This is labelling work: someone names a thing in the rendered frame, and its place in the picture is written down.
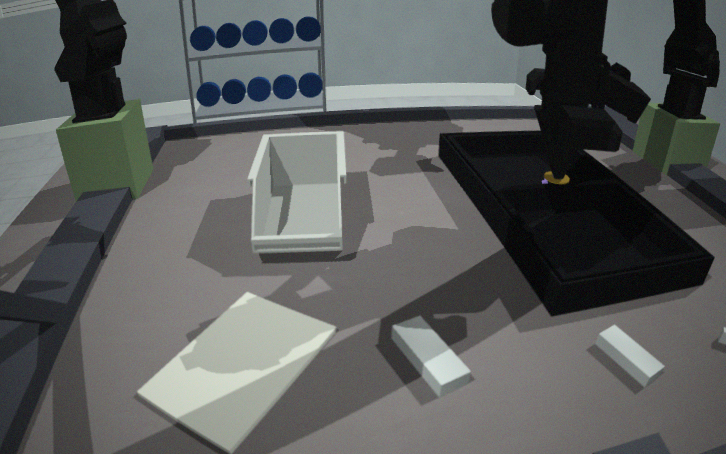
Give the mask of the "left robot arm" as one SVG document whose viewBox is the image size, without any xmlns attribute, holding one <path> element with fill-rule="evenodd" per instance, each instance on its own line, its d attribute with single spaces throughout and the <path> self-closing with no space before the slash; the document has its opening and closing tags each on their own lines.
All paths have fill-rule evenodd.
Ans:
<svg viewBox="0 0 726 454">
<path fill-rule="evenodd" d="M 126 21 L 114 0 L 55 1 L 65 47 L 54 70 L 69 83 L 72 123 L 112 118 L 126 105 L 114 67 L 121 64 Z"/>
</svg>

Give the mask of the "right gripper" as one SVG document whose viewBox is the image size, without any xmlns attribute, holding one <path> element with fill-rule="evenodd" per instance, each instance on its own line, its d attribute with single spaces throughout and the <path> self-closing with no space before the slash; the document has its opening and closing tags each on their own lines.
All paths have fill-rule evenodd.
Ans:
<svg viewBox="0 0 726 454">
<path fill-rule="evenodd" d="M 623 132 L 615 120 L 605 109 L 588 108 L 600 66 L 607 66 L 602 48 L 603 43 L 564 40 L 543 44 L 545 69 L 534 68 L 527 74 L 528 94 L 540 90 L 542 96 L 534 110 L 555 179 L 564 178 L 578 149 L 617 152 L 620 148 Z"/>
</svg>

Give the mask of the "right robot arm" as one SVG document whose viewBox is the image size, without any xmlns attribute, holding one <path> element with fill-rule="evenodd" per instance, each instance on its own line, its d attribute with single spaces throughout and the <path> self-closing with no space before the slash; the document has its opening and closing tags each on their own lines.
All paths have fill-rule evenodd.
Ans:
<svg viewBox="0 0 726 454">
<path fill-rule="evenodd" d="M 607 5 L 608 0 L 494 0 L 491 14 L 497 33 L 513 46 L 563 40 L 602 44 Z M 706 0 L 673 0 L 673 5 L 675 29 L 664 46 L 663 65 L 671 76 L 658 107 L 681 119 L 705 120 L 700 112 L 706 89 L 717 87 L 720 74 L 716 35 L 706 23 Z M 591 107 L 606 105 L 637 123 L 651 98 L 630 82 L 626 67 L 608 61 L 602 67 Z"/>
</svg>

